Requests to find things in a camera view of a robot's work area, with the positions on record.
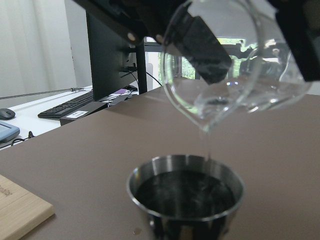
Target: white label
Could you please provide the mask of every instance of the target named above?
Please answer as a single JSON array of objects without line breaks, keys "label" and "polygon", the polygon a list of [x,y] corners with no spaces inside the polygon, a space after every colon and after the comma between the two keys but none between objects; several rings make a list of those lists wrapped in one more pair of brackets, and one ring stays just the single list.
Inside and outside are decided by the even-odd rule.
[{"label": "white label", "polygon": [[66,118],[70,119],[77,119],[83,115],[85,115],[88,111],[75,111],[74,113],[71,113],[70,115],[66,116]]}]

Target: stainless steel cup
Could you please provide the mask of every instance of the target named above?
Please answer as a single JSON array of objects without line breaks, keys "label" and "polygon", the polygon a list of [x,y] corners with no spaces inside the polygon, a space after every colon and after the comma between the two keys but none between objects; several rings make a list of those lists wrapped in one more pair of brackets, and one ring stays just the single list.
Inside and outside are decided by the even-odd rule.
[{"label": "stainless steel cup", "polygon": [[[232,192],[234,204],[213,215],[190,218],[176,217],[148,209],[143,202],[137,200],[137,192],[143,183],[159,174],[174,171],[209,174],[220,180]],[[207,162],[203,157],[194,155],[167,155],[153,158],[131,173],[126,187],[130,198],[140,208],[142,217],[146,221],[145,231],[150,231],[156,240],[220,240],[228,232],[244,196],[243,181],[234,171],[218,161]],[[175,206],[179,208],[179,196],[173,197],[178,203]]]}]

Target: table surface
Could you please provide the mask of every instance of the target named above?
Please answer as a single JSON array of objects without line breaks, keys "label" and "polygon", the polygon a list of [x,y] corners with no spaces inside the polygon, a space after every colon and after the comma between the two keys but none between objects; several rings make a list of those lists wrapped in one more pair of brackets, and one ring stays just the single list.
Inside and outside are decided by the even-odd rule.
[{"label": "table surface", "polygon": [[[281,110],[240,109],[214,129],[213,158],[246,192],[224,239],[319,239],[319,103],[307,95]],[[130,172],[156,156],[203,152],[198,128],[158,88],[0,151],[0,174],[55,207],[23,239],[147,240],[126,193]]]},{"label": "table surface", "polygon": [[[29,131],[32,131],[33,135],[38,136],[40,134],[47,133],[53,129],[61,126],[59,119],[45,119],[38,118],[38,114],[65,103],[71,99],[79,97],[92,90],[92,86],[86,86],[81,91],[67,91],[53,96],[44,97],[35,101],[27,102],[17,106],[10,107],[15,112],[15,118],[10,120],[2,120],[5,123],[16,126],[20,129],[20,133],[16,138],[27,138]],[[120,93],[110,94],[104,102],[108,102],[108,99],[114,99],[119,96]],[[0,147],[8,145],[10,142],[0,143]]]}]

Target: gray device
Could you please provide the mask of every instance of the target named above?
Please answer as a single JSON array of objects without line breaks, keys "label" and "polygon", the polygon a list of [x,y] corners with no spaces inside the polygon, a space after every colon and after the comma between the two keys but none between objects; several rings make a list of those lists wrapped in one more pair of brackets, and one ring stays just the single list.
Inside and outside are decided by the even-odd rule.
[{"label": "gray device", "polygon": [[7,143],[20,133],[20,128],[0,121],[0,143]]}]

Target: water droplet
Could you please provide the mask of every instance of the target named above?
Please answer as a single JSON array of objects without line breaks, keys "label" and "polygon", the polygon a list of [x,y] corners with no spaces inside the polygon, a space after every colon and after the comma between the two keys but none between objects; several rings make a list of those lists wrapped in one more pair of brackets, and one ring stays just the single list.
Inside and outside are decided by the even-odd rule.
[{"label": "water droplet", "polygon": [[137,235],[139,235],[141,232],[142,232],[142,229],[139,228],[139,227],[136,227],[136,228],[133,230],[133,235],[137,236]]}]

